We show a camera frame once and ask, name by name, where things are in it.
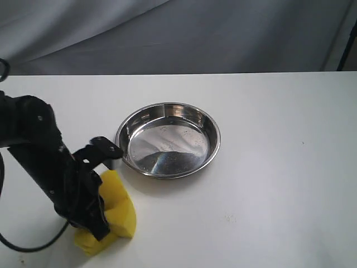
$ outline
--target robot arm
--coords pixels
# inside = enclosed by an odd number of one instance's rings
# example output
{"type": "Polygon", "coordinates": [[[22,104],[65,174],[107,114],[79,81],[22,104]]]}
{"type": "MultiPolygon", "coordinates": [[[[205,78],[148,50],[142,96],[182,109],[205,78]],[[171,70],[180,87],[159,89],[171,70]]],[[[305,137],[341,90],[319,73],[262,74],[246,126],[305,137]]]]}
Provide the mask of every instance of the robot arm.
{"type": "Polygon", "coordinates": [[[102,181],[93,169],[101,163],[112,169],[113,159],[123,155],[115,144],[96,137],[71,154],[50,105],[33,96],[11,98],[0,91],[0,147],[8,147],[71,225],[87,229],[98,241],[110,232],[98,193],[102,181]]]}

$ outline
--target sponge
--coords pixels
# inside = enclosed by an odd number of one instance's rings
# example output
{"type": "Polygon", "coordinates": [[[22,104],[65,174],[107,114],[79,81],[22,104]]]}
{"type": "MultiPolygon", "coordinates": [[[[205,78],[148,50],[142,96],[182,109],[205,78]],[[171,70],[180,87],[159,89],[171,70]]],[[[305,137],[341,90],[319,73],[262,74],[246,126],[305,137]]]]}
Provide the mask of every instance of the sponge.
{"type": "Polygon", "coordinates": [[[101,241],[84,229],[77,229],[74,234],[74,243],[89,256],[106,249],[118,237],[132,238],[136,229],[135,209],[118,173],[108,170],[100,177],[103,183],[99,187],[99,194],[104,200],[104,214],[109,222],[110,233],[101,241]]]}

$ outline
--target stainless steel bowl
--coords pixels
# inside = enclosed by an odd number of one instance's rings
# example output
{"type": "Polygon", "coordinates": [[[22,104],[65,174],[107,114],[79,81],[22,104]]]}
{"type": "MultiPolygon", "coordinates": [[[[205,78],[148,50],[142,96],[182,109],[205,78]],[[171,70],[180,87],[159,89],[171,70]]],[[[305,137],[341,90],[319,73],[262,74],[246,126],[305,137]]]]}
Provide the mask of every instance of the stainless steel bowl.
{"type": "Polygon", "coordinates": [[[183,103],[157,103],[131,114],[119,127],[115,143],[123,161],[160,179],[190,175],[217,154],[220,132],[204,111],[183,103]]]}

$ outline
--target table surface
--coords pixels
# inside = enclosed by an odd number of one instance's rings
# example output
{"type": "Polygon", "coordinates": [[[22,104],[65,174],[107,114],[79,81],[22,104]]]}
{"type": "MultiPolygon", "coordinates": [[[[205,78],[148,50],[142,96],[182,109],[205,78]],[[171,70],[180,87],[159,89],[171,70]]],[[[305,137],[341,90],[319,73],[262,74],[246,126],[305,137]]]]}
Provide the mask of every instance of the table surface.
{"type": "MultiPolygon", "coordinates": [[[[357,72],[10,77],[0,89],[51,103],[71,151],[95,136],[113,139],[130,113],[157,102],[205,110],[221,148],[204,170],[177,180],[120,164],[137,211],[131,241],[88,259],[69,229],[34,255],[0,246],[1,267],[356,267],[356,87],[357,72]]],[[[23,246],[46,242],[62,219],[4,159],[1,232],[23,246]]]]}

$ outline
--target bowl rim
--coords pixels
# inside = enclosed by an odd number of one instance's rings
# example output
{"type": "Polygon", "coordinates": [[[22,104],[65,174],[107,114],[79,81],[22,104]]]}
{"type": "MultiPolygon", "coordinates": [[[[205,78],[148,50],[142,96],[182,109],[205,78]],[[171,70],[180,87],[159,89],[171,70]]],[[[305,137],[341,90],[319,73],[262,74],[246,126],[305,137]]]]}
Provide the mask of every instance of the bowl rim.
{"type": "Polygon", "coordinates": [[[123,157],[122,157],[122,160],[123,162],[129,166],[131,169],[135,170],[136,172],[139,172],[140,174],[143,174],[145,176],[149,176],[149,177],[152,177],[152,178],[156,178],[156,179],[177,179],[177,178],[182,178],[184,176],[188,176],[188,175],[191,175],[201,169],[203,169],[205,166],[207,166],[209,163],[212,162],[213,158],[216,156],[216,154],[218,153],[218,150],[220,148],[220,145],[221,145],[221,133],[220,133],[220,130],[219,130],[219,127],[217,125],[217,123],[214,121],[214,119],[208,114],[206,113],[205,111],[203,111],[202,109],[196,107],[196,106],[193,106],[193,105],[190,105],[190,104],[186,104],[186,103],[181,103],[181,102],[159,102],[159,103],[154,103],[154,104],[150,104],[150,105],[147,105],[147,106],[144,106],[136,111],[134,111],[133,113],[131,113],[119,126],[118,130],[117,130],[117,134],[115,135],[115,141],[114,143],[123,150],[123,157]],[[125,156],[127,156],[128,154],[126,152],[124,152],[124,150],[120,147],[120,133],[123,129],[123,127],[128,123],[128,121],[134,117],[135,115],[137,115],[138,113],[146,110],[146,109],[149,109],[149,108],[152,108],[152,107],[156,107],[156,106],[162,106],[162,105],[180,105],[180,106],[184,106],[184,107],[189,107],[191,109],[195,109],[196,111],[202,113],[204,116],[206,116],[213,124],[214,126],[214,129],[215,129],[215,132],[217,134],[217,143],[216,143],[216,146],[214,147],[213,149],[213,152],[210,154],[210,156],[200,165],[198,166],[197,168],[195,169],[192,169],[190,171],[186,171],[180,175],[153,175],[151,173],[148,173],[148,172],[144,172],[142,171],[141,169],[135,167],[134,165],[132,165],[131,162],[127,161],[127,159],[125,158],[125,156]]]}

